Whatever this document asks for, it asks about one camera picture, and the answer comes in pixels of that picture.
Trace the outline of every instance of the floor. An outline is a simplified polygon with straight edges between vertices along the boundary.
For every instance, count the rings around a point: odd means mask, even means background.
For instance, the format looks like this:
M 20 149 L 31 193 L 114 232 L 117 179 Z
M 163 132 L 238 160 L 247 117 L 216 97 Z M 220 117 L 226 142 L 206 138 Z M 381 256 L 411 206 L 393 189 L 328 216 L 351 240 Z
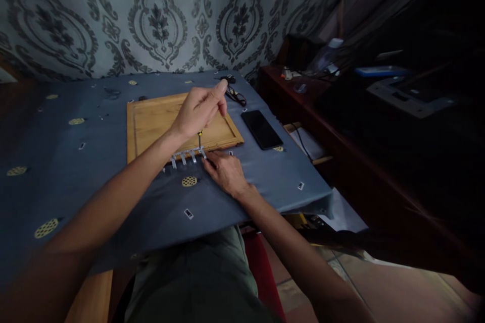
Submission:
M 264 239 L 288 323 L 315 323 L 308 298 L 296 286 Z M 456 278 L 434 272 L 376 265 L 325 247 L 316 247 L 340 277 L 351 285 L 377 323 L 469 322 L 480 297 Z

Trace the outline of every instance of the wall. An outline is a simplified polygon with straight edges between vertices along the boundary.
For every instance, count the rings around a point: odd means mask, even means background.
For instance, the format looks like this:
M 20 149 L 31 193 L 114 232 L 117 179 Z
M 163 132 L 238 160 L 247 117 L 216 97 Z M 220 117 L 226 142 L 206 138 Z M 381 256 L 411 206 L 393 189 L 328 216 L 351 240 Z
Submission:
M 318 34 L 337 1 L 0 0 L 0 54 L 43 81 L 206 69 L 251 78 L 286 34 Z

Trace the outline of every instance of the smartphone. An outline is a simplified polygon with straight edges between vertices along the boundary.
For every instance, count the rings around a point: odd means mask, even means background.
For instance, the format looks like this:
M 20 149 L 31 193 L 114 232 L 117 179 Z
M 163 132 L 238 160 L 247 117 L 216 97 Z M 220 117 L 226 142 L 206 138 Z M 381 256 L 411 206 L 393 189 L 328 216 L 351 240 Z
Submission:
M 278 134 L 273 130 L 261 111 L 249 111 L 241 114 L 242 120 L 263 150 L 283 145 Z

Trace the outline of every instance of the right hand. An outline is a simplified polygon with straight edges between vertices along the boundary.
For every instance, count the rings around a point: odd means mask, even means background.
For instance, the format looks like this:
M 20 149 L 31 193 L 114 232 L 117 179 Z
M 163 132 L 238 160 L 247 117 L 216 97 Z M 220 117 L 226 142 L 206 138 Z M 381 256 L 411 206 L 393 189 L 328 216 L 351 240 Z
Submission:
M 207 173 L 217 184 L 234 199 L 241 198 L 251 188 L 244 177 L 241 162 L 235 156 L 215 150 L 207 153 L 207 159 L 214 163 L 215 168 L 205 159 L 202 159 Z
M 186 141 L 206 128 L 220 112 L 227 113 L 227 101 L 224 97 L 227 81 L 223 79 L 214 88 L 193 87 L 182 104 L 177 118 L 170 127 Z

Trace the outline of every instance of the eyeglasses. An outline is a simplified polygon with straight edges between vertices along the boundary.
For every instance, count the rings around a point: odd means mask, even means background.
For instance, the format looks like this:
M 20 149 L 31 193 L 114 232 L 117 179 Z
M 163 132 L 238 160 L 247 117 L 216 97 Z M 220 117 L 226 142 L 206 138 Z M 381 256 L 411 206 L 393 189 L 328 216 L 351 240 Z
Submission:
M 231 100 L 236 101 L 239 103 L 242 107 L 246 106 L 246 98 L 238 93 L 237 91 L 234 90 L 231 86 L 227 85 L 227 90 L 226 90 L 226 95 L 229 97 Z

